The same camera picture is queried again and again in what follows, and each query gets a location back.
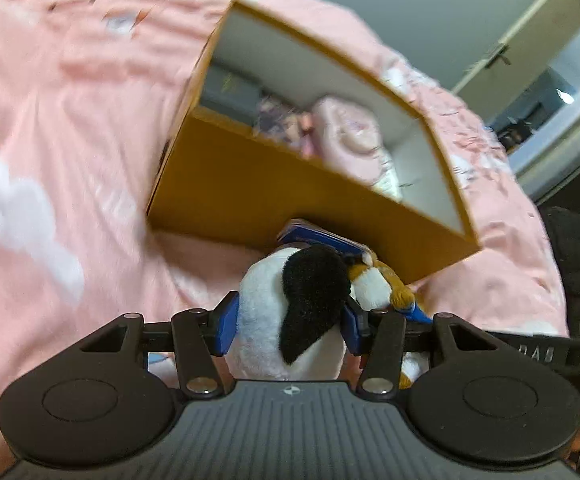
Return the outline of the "white bedroom door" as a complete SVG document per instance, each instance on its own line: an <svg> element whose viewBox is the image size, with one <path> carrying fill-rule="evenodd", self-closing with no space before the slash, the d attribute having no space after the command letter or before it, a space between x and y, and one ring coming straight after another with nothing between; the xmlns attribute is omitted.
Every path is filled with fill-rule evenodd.
<svg viewBox="0 0 580 480"><path fill-rule="evenodd" d="M532 84L580 29L580 0L535 0L452 92L484 122Z"/></svg>

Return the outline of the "dark clothing pile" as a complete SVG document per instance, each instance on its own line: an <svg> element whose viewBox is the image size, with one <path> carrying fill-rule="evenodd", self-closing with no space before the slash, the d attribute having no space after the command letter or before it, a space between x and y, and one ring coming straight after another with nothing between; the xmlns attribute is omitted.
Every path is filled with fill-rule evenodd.
<svg viewBox="0 0 580 480"><path fill-rule="evenodd" d="M565 293L580 298L580 214L559 206L541 207L539 213Z"/></svg>

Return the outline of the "orange cardboard box white inside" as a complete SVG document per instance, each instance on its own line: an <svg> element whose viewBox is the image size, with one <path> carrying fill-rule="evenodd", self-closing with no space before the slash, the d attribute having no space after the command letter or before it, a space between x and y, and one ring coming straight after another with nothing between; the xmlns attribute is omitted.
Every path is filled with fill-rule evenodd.
<svg viewBox="0 0 580 480"><path fill-rule="evenodd" d="M393 156L401 198L203 106L212 62L298 106L340 96L368 107ZM408 283L480 248L427 118L339 49L244 0L229 4L194 67L147 218L158 230L258 250L272 248L289 221L304 219L367 245Z"/></svg>

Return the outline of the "blue booklet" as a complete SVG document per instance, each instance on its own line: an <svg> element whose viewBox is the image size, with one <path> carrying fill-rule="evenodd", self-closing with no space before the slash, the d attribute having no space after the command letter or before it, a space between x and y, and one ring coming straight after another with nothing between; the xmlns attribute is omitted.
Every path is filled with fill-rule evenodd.
<svg viewBox="0 0 580 480"><path fill-rule="evenodd" d="M277 236L280 245L303 243L328 246L343 256L371 260L370 249L303 219L290 220Z"/></svg>

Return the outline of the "dark illustrated card box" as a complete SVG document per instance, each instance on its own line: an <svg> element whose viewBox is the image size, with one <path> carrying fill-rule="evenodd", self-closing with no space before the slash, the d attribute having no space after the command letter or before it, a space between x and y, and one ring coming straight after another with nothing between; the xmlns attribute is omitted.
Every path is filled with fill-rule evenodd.
<svg viewBox="0 0 580 480"><path fill-rule="evenodd" d="M304 158L314 155L311 113L298 110L272 94L264 94L259 101L254 129L260 136L291 148Z"/></svg>

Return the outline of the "pink printed bed quilt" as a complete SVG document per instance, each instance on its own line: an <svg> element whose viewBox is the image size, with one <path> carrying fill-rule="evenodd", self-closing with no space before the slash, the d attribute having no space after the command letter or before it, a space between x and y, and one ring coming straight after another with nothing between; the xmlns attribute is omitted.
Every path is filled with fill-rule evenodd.
<svg viewBox="0 0 580 480"><path fill-rule="evenodd" d="M249 263L145 228L171 123L230 1L0 0L0 394L123 312L211 307ZM566 335L544 225L483 122L351 10L251 1L385 80L442 141L482 248L419 283L424 306ZM0 435L0 473L11 462Z"/></svg>

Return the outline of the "black rectangular box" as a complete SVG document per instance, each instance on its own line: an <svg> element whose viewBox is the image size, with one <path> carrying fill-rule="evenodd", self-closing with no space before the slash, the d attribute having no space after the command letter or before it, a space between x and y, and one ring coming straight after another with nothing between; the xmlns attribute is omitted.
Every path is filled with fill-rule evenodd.
<svg viewBox="0 0 580 480"><path fill-rule="evenodd" d="M211 63L203 82L200 104L253 127L262 92L262 86L257 80L225 65Z"/></svg>

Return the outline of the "orange haired plush doll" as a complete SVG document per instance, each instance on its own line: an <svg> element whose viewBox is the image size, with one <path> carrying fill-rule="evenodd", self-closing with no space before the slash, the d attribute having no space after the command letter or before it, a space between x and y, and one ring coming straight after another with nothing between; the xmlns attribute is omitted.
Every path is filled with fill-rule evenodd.
<svg viewBox="0 0 580 480"><path fill-rule="evenodd" d="M419 306L418 299L412 290L398 278L398 275L386 263L380 261L374 252L369 252L358 260L349 260L348 275L351 280L351 295L363 311L396 310L408 321L429 324L432 319ZM340 378L356 385L360 377L364 358L353 356L346 350ZM409 389L427 366L423 358L407 354L404 360L405 371L401 372L399 388Z"/></svg>

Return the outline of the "pink round pouch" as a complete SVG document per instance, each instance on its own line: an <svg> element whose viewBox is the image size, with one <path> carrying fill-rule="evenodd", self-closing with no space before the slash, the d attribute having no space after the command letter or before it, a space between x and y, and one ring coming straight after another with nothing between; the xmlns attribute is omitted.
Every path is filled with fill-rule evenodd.
<svg viewBox="0 0 580 480"><path fill-rule="evenodd" d="M315 153L332 170L346 174L392 200L403 199L392 156L375 115L366 107L324 96L311 109Z"/></svg>

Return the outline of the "white black plush dog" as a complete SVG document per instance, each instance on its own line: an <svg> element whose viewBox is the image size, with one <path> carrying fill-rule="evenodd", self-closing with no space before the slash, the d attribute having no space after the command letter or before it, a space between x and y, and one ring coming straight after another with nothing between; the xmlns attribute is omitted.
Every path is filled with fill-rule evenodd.
<svg viewBox="0 0 580 480"><path fill-rule="evenodd" d="M331 380L345 344L339 321L351 294L332 248L284 247L255 262L239 286L237 335L226 361L238 379Z"/></svg>

